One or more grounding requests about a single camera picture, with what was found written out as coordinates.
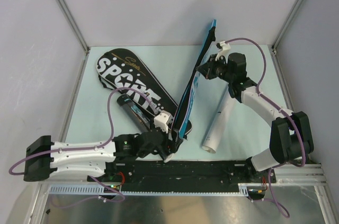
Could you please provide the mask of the blue racket bag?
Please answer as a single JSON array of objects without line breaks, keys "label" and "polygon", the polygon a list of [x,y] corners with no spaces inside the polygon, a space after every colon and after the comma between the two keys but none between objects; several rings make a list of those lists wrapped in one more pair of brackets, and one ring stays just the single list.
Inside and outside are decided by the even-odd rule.
[{"label": "blue racket bag", "polygon": [[198,88],[199,73],[196,68],[201,65],[208,53],[211,44],[216,40],[216,28],[217,20],[213,19],[211,25],[208,27],[206,39],[202,45],[200,54],[197,58],[191,77],[186,85],[184,93],[181,97],[178,108],[175,112],[174,120],[171,127],[171,137],[173,151],[178,150],[180,144],[183,142],[186,128],[188,126],[191,110],[193,107],[193,101],[195,97],[195,91]]}]

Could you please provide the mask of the black shuttlecock tube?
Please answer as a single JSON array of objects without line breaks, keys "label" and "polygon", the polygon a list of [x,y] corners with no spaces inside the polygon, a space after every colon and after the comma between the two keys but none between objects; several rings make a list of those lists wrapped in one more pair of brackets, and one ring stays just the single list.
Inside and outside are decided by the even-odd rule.
[{"label": "black shuttlecock tube", "polygon": [[[135,160],[136,158],[144,158],[149,154],[159,155],[156,150],[159,141],[152,134],[152,129],[155,128],[154,121],[146,117],[127,94],[122,94],[118,97],[117,103],[137,125],[141,133],[115,137],[114,141],[117,150],[115,156],[121,159],[130,158]],[[166,163],[171,159],[163,159],[163,161]]]}]

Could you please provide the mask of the white shuttlecock tube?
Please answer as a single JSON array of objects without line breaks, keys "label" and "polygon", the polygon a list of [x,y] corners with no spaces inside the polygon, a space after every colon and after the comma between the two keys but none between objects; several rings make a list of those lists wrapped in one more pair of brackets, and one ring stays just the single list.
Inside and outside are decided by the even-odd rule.
[{"label": "white shuttlecock tube", "polygon": [[216,153],[235,103],[236,100],[230,96],[228,87],[226,87],[217,112],[202,143],[203,150],[212,154]]}]

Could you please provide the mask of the black racket bag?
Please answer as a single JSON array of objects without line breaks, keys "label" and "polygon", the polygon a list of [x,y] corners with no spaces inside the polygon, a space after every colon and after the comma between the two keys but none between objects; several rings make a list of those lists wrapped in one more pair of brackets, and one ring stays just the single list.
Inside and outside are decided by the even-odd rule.
[{"label": "black racket bag", "polygon": [[178,104],[146,64],[131,50],[115,48],[104,53],[97,61],[96,70],[105,88],[119,88],[119,93],[127,94],[147,118],[153,118],[154,111],[139,93],[148,96],[157,111],[164,110],[175,114]]}]

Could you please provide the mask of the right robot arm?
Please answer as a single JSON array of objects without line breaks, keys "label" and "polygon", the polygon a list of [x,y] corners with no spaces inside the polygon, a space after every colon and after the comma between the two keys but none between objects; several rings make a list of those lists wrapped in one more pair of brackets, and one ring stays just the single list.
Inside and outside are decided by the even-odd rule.
[{"label": "right robot arm", "polygon": [[[245,177],[257,182],[269,168],[285,163],[303,167],[314,143],[307,114],[284,109],[261,93],[258,84],[247,76],[246,66],[245,55],[234,52],[227,58],[212,55],[196,70],[208,80],[226,81],[230,98],[252,109],[270,126],[268,148],[246,161]],[[300,164],[295,161],[297,158],[301,158]]]}]

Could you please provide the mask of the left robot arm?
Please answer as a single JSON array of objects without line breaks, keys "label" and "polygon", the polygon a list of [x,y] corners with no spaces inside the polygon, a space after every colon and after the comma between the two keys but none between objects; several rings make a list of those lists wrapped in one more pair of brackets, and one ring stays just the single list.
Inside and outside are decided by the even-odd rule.
[{"label": "left robot arm", "polygon": [[50,136],[41,136],[26,149],[23,180],[39,182],[52,177],[93,176],[112,181],[118,169],[111,163],[134,161],[149,154],[159,155],[164,162],[174,156],[168,135],[159,128],[92,144],[53,142]]}]

